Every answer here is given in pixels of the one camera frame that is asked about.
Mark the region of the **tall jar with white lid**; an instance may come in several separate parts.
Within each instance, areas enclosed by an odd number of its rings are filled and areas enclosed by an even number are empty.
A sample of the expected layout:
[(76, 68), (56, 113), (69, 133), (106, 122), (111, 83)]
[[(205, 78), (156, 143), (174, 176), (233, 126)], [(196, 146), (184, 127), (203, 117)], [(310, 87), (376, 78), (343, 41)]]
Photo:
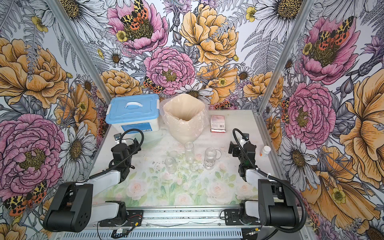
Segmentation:
[(204, 167), (210, 170), (214, 167), (217, 159), (217, 150), (215, 148), (207, 148), (205, 150)]

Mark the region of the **clear jar with dried flowers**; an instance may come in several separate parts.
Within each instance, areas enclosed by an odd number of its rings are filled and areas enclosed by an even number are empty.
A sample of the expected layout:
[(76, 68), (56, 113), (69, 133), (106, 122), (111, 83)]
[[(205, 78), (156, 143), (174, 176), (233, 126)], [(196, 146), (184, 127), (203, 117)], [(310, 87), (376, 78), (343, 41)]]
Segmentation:
[(188, 164), (193, 164), (195, 162), (195, 145), (193, 142), (187, 142), (184, 145), (185, 147), (185, 159)]

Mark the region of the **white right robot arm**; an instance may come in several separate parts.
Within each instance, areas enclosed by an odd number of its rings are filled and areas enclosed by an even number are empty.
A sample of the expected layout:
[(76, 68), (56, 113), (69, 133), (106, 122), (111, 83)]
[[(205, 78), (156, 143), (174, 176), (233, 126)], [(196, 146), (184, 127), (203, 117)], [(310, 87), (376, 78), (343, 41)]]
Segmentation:
[(230, 142), (229, 154), (240, 161), (239, 175), (258, 190), (258, 200), (242, 200), (238, 210), (226, 213), (230, 224), (262, 225), (278, 228), (282, 232), (295, 232), (300, 225), (296, 196), (289, 183), (272, 180), (271, 175), (261, 171), (255, 163), (256, 146), (251, 143), (238, 145)]

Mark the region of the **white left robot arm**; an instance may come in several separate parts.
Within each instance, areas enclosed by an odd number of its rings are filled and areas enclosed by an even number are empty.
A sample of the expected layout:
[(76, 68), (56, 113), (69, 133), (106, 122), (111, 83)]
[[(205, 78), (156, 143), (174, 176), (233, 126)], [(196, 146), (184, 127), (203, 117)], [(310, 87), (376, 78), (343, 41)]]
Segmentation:
[(126, 180), (134, 168), (132, 156), (141, 150), (141, 145), (137, 140), (131, 145), (119, 143), (111, 149), (113, 160), (108, 169), (90, 176), (85, 182), (61, 184), (44, 216), (43, 228), (50, 232), (78, 233), (89, 224), (125, 224), (128, 214), (124, 202), (94, 205), (93, 198)]

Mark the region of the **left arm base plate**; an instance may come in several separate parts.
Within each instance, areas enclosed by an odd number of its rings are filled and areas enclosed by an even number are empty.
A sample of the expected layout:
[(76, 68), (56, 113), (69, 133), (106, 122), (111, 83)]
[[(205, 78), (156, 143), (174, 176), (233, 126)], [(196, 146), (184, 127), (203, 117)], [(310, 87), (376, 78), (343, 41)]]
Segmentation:
[(140, 227), (143, 220), (143, 210), (127, 210), (125, 214), (119, 213), (113, 219), (100, 221), (101, 227)]

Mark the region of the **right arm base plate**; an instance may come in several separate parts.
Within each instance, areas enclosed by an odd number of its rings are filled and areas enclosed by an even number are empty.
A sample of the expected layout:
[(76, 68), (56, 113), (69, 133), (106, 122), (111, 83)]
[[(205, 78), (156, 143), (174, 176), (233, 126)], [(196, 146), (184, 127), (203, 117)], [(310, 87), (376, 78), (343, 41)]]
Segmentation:
[(226, 226), (261, 226), (258, 218), (243, 214), (240, 209), (224, 209), (220, 213), (220, 219), (225, 221)]

